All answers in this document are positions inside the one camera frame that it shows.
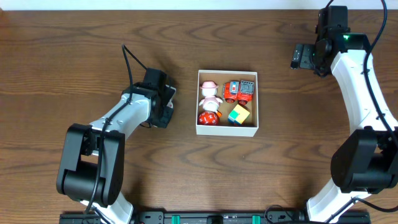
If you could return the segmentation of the red many-sided die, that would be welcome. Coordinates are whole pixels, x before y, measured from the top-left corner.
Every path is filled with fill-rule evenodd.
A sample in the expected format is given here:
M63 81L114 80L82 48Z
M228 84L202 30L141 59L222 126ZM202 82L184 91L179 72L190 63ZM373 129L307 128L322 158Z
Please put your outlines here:
M217 126L219 125L219 116L212 111L204 111L198 115L198 125Z

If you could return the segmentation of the red toy truck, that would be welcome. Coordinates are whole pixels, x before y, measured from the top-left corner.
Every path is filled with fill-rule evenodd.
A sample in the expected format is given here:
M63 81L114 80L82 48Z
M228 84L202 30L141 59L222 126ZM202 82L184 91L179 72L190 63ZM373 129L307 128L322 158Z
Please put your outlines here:
M222 97L227 103L237 102L240 105L246 105L252 101L253 94L254 82L230 81L223 85Z

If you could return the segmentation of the multicoloured puzzle cube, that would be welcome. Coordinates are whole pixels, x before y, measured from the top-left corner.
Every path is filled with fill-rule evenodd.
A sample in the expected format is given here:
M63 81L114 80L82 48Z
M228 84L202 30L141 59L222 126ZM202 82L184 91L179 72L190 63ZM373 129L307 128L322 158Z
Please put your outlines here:
M247 109L237 104L228 115L228 121L231 124L242 125L249 115L250 112Z

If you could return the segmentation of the small wooden rattle drum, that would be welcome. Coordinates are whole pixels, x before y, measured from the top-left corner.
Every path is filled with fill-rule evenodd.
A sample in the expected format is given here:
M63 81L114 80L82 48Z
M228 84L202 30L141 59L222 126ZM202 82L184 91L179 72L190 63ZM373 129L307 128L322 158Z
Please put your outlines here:
M169 107L169 108L174 108L174 104L172 103L172 101L169 101L168 103L167 103L167 106Z

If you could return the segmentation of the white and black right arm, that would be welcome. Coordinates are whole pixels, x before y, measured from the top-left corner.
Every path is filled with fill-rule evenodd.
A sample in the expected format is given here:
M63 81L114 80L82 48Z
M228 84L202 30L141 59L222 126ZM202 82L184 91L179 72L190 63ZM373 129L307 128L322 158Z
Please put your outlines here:
M328 3L318 12L314 44L298 44L291 68L334 76L343 95L350 135L331 158L331 178L291 223L367 223L351 207L397 185L397 120L377 82L364 33L348 26L348 9Z

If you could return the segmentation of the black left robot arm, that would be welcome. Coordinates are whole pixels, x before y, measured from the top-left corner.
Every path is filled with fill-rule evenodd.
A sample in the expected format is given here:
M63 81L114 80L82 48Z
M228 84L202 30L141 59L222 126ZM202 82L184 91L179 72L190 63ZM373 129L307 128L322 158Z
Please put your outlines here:
M61 214L60 223L139 223L139 215L121 193L125 142L142 123L166 128L175 92L166 73L148 68L143 82L125 89L103 117L68 128L56 188L85 205L86 211Z

